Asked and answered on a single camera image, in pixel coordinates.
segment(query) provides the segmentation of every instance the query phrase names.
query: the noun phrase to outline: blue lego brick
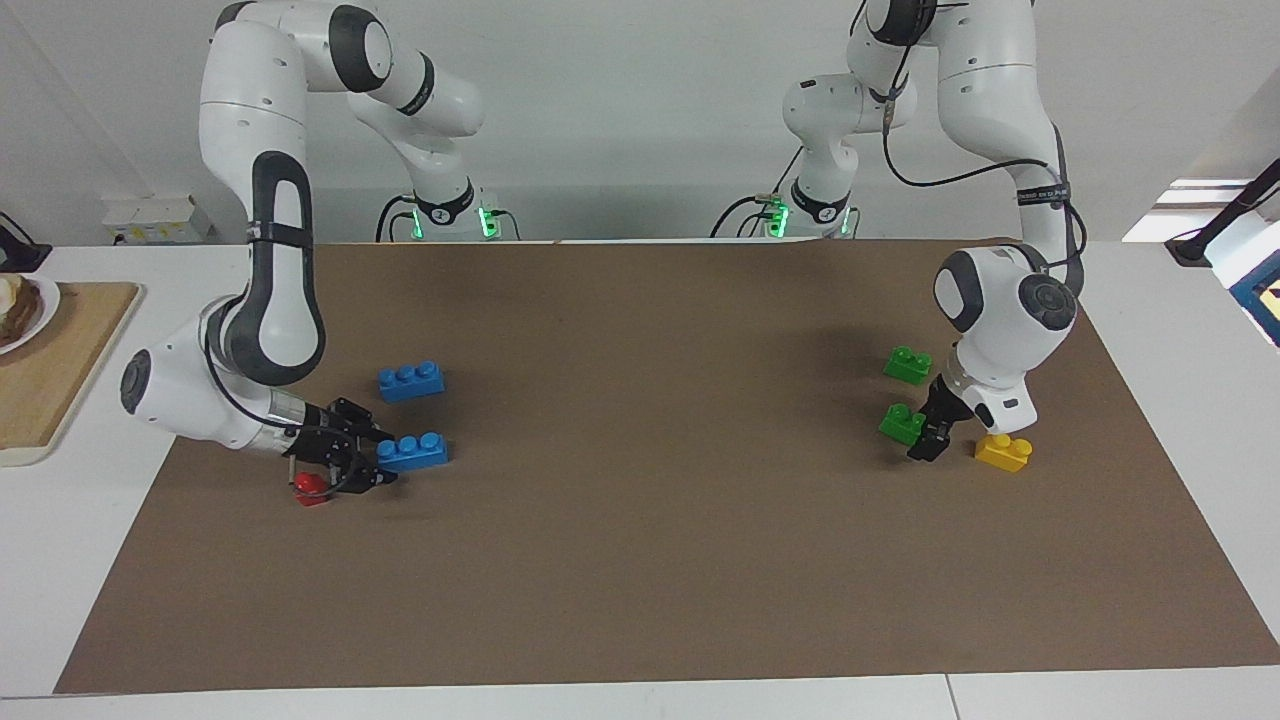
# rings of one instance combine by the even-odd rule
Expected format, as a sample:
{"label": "blue lego brick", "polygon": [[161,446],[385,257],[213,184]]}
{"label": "blue lego brick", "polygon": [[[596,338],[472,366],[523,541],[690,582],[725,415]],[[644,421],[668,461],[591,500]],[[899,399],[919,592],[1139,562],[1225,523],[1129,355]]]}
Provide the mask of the blue lego brick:
{"label": "blue lego brick", "polygon": [[449,461],[449,448],[436,433],[421,438],[410,436],[399,442],[384,439],[378,443],[378,466],[392,473],[408,473],[422,468],[435,468]]}
{"label": "blue lego brick", "polygon": [[439,395],[444,392],[444,373],[430,360],[417,366],[404,365],[399,370],[381,370],[378,373],[378,392],[385,402]]}

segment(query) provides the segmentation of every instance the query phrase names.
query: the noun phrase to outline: electrical outlet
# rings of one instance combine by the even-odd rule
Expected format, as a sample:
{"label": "electrical outlet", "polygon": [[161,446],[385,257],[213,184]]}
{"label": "electrical outlet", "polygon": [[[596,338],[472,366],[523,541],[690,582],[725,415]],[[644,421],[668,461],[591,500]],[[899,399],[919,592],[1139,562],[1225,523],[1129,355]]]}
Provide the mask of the electrical outlet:
{"label": "electrical outlet", "polygon": [[216,232],[191,196],[108,200],[102,227],[113,245],[196,245]]}

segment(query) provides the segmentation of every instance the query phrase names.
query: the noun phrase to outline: bread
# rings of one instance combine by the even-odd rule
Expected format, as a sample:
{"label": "bread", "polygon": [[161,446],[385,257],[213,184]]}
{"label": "bread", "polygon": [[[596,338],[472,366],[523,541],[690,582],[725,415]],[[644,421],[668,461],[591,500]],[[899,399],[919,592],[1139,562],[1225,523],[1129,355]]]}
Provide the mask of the bread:
{"label": "bread", "polygon": [[40,309],[40,292],[22,275],[0,274],[0,345],[27,332]]}

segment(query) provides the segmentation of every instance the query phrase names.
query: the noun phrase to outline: white wall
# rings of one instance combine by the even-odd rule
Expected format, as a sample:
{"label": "white wall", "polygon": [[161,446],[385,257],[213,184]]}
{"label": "white wall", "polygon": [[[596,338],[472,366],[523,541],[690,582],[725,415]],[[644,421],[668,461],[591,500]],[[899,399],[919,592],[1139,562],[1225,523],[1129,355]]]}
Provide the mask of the white wall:
{"label": "white wall", "polygon": [[[0,22],[0,206],[42,238],[97,242],[93,200],[134,184],[132,167],[147,191],[195,193],[234,237],[241,213],[196,147],[206,41],[223,4],[0,0],[0,20],[6,8],[17,20]],[[795,79],[842,69],[856,8],[380,4],[438,64],[485,92],[489,123],[466,142],[467,156],[530,237],[705,234],[728,201],[772,186],[795,149],[782,94]],[[1119,240],[1280,64],[1272,0],[1059,0],[1036,12],[1044,100],[1098,240]],[[50,72],[65,79],[79,126],[90,118],[101,133],[68,119],[65,97],[46,87]],[[916,77],[928,86],[934,74]],[[899,164],[916,177],[974,167],[933,111],[925,100],[920,119],[895,133]],[[315,97],[310,113],[320,238],[367,240],[381,200],[407,184],[404,170],[339,97]],[[1018,233],[1004,177],[913,191],[888,177],[877,140],[864,140],[855,196],[867,210],[864,236]]]}
{"label": "white wall", "polygon": [[1280,70],[1240,108],[1221,136],[1196,159],[1187,177],[1253,178],[1276,158],[1280,158]]}

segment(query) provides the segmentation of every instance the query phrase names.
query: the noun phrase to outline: yellow lego brick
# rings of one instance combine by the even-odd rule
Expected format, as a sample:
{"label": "yellow lego brick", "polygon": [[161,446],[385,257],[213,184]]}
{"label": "yellow lego brick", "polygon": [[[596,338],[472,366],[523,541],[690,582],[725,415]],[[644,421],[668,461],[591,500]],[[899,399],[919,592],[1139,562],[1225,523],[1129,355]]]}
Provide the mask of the yellow lego brick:
{"label": "yellow lego brick", "polygon": [[1027,466],[1033,450],[1032,443],[1025,439],[1014,439],[1009,436],[987,436],[978,442],[978,451],[974,454],[974,457],[1001,470],[1016,473]]}

